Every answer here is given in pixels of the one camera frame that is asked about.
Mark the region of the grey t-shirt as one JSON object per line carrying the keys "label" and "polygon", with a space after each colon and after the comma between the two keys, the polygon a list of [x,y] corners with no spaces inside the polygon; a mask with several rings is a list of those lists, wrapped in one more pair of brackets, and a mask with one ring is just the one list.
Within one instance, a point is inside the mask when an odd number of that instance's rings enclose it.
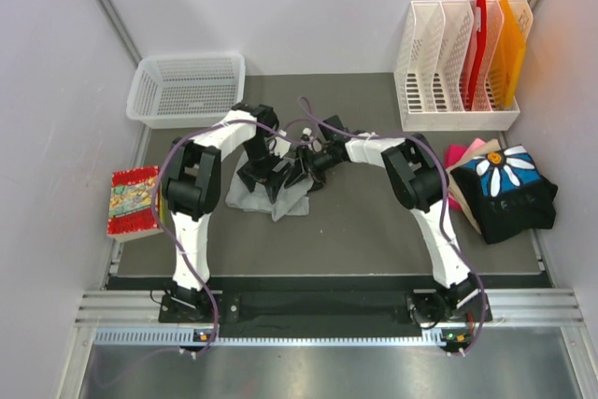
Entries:
{"label": "grey t-shirt", "polygon": [[225,204],[244,212],[268,214],[272,221],[279,221],[287,216],[304,217],[309,214],[307,193],[312,185],[312,180],[304,179],[290,188],[282,188],[275,202],[271,203],[263,185],[257,185],[255,190],[250,192],[240,177],[234,175],[225,197]]}

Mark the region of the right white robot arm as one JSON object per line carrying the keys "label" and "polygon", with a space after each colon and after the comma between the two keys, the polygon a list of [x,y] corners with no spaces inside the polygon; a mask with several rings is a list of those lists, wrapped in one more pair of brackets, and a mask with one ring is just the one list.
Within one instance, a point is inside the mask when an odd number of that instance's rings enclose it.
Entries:
{"label": "right white robot arm", "polygon": [[399,203],[412,213],[432,262],[435,321],[461,316],[481,324],[489,300],[481,277],[463,256],[449,217],[449,177],[423,135],[382,137],[350,132],[337,116],[319,121],[321,139],[304,134],[293,149],[284,185],[311,178],[325,183],[326,172],[342,163],[368,164],[386,171]]}

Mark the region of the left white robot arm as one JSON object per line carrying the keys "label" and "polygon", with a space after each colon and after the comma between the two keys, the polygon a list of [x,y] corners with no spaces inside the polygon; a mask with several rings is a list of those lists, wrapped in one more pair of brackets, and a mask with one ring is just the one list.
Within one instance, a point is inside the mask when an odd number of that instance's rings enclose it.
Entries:
{"label": "left white robot arm", "polygon": [[211,127],[173,142],[161,187],[174,223],[178,254],[165,307],[179,306],[192,321],[213,316],[214,301],[206,286],[210,277],[207,231],[221,198],[221,163],[243,148],[248,160],[237,172],[243,186],[253,192],[261,185],[266,198],[275,201],[290,170],[271,143],[278,127],[272,107],[239,103]]}

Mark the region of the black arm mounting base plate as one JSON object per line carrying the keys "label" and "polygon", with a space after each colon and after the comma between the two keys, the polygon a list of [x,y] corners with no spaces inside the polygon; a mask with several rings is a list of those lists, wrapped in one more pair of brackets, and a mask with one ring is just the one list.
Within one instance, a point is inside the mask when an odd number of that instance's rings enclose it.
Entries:
{"label": "black arm mounting base plate", "polygon": [[475,323],[488,314],[474,297],[452,308],[437,292],[199,292],[186,301],[165,295],[162,323],[211,323],[223,334],[289,331],[301,335],[389,332],[402,325],[422,329],[441,322]]}

